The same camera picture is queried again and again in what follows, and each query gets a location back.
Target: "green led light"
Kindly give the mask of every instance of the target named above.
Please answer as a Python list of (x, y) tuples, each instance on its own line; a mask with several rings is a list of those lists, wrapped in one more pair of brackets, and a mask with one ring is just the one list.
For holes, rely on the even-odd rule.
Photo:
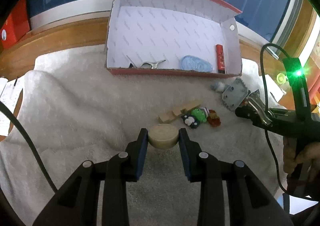
[(297, 77), (302, 76), (303, 75), (303, 71), (302, 70), (298, 70), (298, 71), (294, 72), (293, 75), (297, 76)]

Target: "gray metal plate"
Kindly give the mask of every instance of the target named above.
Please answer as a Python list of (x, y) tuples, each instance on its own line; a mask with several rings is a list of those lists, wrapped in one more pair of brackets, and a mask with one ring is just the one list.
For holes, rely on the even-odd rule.
[(237, 77), (232, 84), (222, 93), (222, 101), (224, 105), (231, 111), (242, 103), (244, 98), (248, 95), (249, 90), (244, 82)]

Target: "blue soap dish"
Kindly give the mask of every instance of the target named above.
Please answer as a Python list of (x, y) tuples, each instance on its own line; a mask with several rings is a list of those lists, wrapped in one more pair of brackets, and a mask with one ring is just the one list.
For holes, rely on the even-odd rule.
[(180, 68), (184, 71), (212, 72), (209, 62), (192, 55), (186, 55), (180, 60)]

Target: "finger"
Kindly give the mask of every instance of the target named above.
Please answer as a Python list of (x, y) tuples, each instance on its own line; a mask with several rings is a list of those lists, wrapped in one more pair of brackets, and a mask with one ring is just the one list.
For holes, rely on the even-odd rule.
[(312, 160), (312, 167), (315, 168), (317, 171), (320, 171), (320, 159)]
[(309, 182), (312, 182), (317, 177), (318, 173), (319, 173), (318, 169), (311, 167), (309, 172)]
[(320, 158), (320, 142), (313, 142), (307, 145), (296, 158), (297, 164), (308, 160)]
[(285, 158), (294, 159), (296, 157), (296, 152), (293, 148), (289, 147), (289, 145), (286, 145), (283, 147), (283, 156)]
[(289, 144), (289, 140), (287, 137), (283, 137), (283, 145), (286, 146)]
[(287, 166), (286, 164), (284, 164), (284, 166), (283, 166), (283, 171), (284, 171), (285, 173), (291, 174), (291, 173), (293, 173), (294, 168), (289, 167), (289, 166)]
[(291, 158), (284, 158), (283, 162), (287, 167), (290, 167), (293, 169), (295, 169), (297, 166), (297, 163), (294, 161), (294, 159), (291, 159)]

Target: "black wire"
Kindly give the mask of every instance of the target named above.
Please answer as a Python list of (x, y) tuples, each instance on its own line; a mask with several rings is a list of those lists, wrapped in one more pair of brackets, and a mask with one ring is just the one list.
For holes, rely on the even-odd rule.
[(47, 170), (44, 167), (44, 164), (42, 163), (42, 160), (36, 150), (35, 145), (33, 144), (31, 138), (29, 137), (28, 133), (25, 131), (21, 123), (17, 120), (17, 118), (12, 114), (12, 112), (0, 101), (0, 111), (13, 123), (13, 125), (18, 129), (18, 131), (21, 133), (23, 138), (26, 140), (28, 146), (31, 149), (31, 152), (33, 156), (35, 157), (41, 172), (43, 173), (44, 177), (46, 178), (48, 184), (51, 186), (52, 190), (56, 193), (57, 188), (54, 185), (51, 177), (49, 176)]
[[(277, 49), (279, 49), (282, 53), (284, 53), (284, 55), (288, 58), (290, 58), (290, 56), (288, 55), (288, 53), (283, 49), (281, 48), (279, 45), (277, 44), (273, 44), (273, 43), (267, 43), (265, 44), (264, 46), (262, 46), (261, 48), (261, 51), (260, 51), (260, 67), (261, 67), (261, 74), (262, 74), (262, 80), (263, 80), (263, 87), (264, 87), (264, 97), (265, 97), (265, 103), (266, 103), (266, 109), (265, 109), (265, 113), (268, 113), (268, 89), (267, 89), (267, 83), (266, 83), (266, 75), (265, 75), (265, 72), (264, 72), (264, 68), (263, 68), (263, 52), (264, 50), (269, 47), (269, 46), (273, 46)], [(301, 199), (305, 199), (305, 200), (309, 200), (309, 201), (316, 201), (314, 200), (313, 198), (309, 198), (309, 197), (301, 197), (301, 196), (295, 196), (291, 193), (289, 193), (282, 185), (281, 183), (281, 180), (280, 180), (280, 172), (279, 172), (279, 163), (278, 163), (278, 159), (276, 157), (276, 154), (275, 154), (275, 151), (272, 147), (272, 144), (270, 142), (270, 138), (269, 138), (269, 134), (268, 134), (268, 130), (264, 130), (264, 133), (266, 135), (266, 140), (267, 140), (267, 143), (268, 143), (268, 146), (270, 148), (270, 151), (271, 151), (271, 154), (273, 156), (273, 159), (275, 161), (275, 164), (276, 164), (276, 172), (277, 172), (277, 180), (278, 180), (278, 184), (281, 188), (281, 190), (283, 192), (285, 192), (286, 194), (288, 195), (291, 195), (293, 197), (298, 197), (298, 198), (301, 198)]]

